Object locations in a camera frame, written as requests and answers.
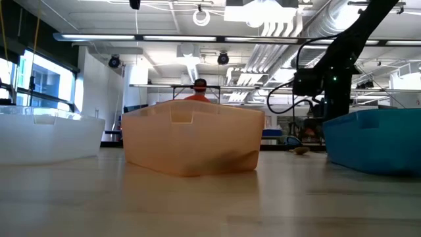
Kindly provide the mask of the black background frame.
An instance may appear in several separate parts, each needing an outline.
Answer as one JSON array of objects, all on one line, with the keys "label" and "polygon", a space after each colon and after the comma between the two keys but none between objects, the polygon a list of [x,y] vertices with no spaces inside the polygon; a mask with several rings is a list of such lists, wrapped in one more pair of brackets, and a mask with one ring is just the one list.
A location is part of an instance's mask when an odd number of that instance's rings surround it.
[{"label": "black background frame", "polygon": [[[176,97],[180,94],[180,93],[182,93],[186,88],[189,88],[189,89],[194,89],[194,88],[196,88],[194,85],[170,85],[170,88],[172,88],[172,99],[176,99]],[[181,88],[181,90],[178,92],[178,93],[176,93],[176,89],[177,88]],[[216,90],[218,90],[218,93],[216,94],[216,93],[214,93],[212,90],[211,90],[211,92],[214,94],[214,96],[217,98],[217,100],[218,100],[218,104],[220,104],[220,98],[221,98],[221,86],[205,86],[205,87],[203,87],[203,88],[197,88],[197,89],[204,89],[204,88],[206,88],[206,89],[216,89]]]}]

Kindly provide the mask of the blue white rounded object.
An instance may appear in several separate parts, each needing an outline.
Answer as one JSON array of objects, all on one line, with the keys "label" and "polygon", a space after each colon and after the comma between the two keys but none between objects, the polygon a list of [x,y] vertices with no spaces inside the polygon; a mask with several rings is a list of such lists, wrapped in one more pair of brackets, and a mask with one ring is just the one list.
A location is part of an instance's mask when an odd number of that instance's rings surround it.
[{"label": "blue white rounded object", "polygon": [[293,147],[301,147],[303,144],[301,140],[295,136],[286,136],[284,138],[284,145],[293,146]]}]

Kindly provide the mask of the white ceiling duct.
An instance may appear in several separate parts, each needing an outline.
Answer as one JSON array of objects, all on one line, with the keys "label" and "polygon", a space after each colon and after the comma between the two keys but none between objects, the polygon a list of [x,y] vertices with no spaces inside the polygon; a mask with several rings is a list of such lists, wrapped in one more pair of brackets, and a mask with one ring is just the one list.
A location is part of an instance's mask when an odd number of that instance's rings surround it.
[{"label": "white ceiling duct", "polygon": [[197,65],[201,62],[199,46],[193,43],[181,43],[177,46],[176,62],[186,66],[191,82],[199,78]]}]

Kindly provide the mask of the orange plastic bin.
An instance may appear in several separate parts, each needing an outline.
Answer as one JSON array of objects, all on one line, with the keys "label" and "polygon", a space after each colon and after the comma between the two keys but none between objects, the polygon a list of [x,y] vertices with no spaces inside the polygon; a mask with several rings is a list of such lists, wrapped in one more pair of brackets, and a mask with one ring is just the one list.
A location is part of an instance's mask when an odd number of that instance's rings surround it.
[{"label": "orange plastic bin", "polygon": [[203,176],[257,167],[264,112],[172,100],[122,116],[126,161],[176,176]]}]

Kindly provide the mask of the overhead light bar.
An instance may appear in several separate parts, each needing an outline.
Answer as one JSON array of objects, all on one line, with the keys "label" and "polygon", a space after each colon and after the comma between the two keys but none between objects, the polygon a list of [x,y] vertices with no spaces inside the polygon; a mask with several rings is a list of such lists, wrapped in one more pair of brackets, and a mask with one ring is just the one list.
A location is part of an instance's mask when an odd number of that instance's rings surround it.
[{"label": "overhead light bar", "polygon": [[293,37],[262,37],[262,36],[193,36],[193,35],[141,35],[141,34],[70,34],[54,33],[57,41],[83,42],[83,41],[150,41],[150,42],[192,42],[192,43],[243,43],[243,44],[282,44],[301,45],[310,42],[314,45],[329,45],[334,38],[311,39]]}]

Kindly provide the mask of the teal plastic bin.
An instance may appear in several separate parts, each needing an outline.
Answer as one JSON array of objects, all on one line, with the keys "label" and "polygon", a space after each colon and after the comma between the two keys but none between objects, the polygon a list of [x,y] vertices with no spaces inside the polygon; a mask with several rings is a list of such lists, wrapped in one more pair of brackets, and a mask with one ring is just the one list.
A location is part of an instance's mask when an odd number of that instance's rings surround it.
[{"label": "teal plastic bin", "polygon": [[421,109],[374,109],[323,124],[330,161],[356,171],[421,177]]}]

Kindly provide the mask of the clear plastic bin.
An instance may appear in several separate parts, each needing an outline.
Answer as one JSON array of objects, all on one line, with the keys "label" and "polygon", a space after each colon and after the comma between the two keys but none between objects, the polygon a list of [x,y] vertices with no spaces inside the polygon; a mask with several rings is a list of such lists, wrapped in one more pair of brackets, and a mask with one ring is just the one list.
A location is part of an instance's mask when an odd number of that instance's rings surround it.
[{"label": "clear plastic bin", "polygon": [[97,155],[105,120],[45,107],[0,105],[0,165]]}]

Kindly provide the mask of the silver air duct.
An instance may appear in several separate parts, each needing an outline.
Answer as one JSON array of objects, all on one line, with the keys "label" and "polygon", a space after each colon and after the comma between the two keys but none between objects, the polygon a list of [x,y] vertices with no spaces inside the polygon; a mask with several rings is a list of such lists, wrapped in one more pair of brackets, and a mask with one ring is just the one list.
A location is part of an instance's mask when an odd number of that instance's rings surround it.
[{"label": "silver air duct", "polygon": [[370,0],[331,0],[304,30],[305,38],[321,38],[341,33],[350,27]]}]

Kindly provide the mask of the person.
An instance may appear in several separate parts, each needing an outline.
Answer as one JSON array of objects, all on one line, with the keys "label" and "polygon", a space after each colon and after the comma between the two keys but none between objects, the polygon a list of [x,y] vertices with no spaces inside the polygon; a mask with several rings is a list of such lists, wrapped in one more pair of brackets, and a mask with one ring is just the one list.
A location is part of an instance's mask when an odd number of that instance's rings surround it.
[{"label": "person", "polygon": [[303,126],[299,133],[299,138],[304,140],[306,138],[314,138],[322,143],[325,140],[325,135],[322,129],[321,118],[306,118],[303,121]]},{"label": "person", "polygon": [[207,81],[202,78],[198,78],[193,83],[194,94],[184,98],[184,100],[194,100],[210,103],[211,101],[206,98]]}]

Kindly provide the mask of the window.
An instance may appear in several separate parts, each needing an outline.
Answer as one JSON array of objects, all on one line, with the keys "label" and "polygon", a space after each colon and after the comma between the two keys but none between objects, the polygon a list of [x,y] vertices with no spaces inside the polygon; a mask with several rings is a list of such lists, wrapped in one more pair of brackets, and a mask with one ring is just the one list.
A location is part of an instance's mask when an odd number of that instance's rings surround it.
[{"label": "window", "polygon": [[74,72],[30,50],[14,61],[0,56],[0,104],[74,112],[75,83]]}]

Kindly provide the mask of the dark background monitor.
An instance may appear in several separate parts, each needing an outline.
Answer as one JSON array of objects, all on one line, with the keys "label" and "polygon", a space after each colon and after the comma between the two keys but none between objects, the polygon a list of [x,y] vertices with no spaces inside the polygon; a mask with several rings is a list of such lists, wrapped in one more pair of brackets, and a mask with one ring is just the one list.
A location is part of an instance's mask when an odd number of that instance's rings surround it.
[{"label": "dark background monitor", "polygon": [[123,112],[124,112],[124,113],[129,113],[129,112],[132,112],[132,111],[135,111],[135,110],[138,110],[138,109],[145,108],[145,107],[147,107],[147,106],[148,106],[148,104],[143,104],[143,105],[132,105],[132,106],[124,106],[124,108],[123,108]]}]

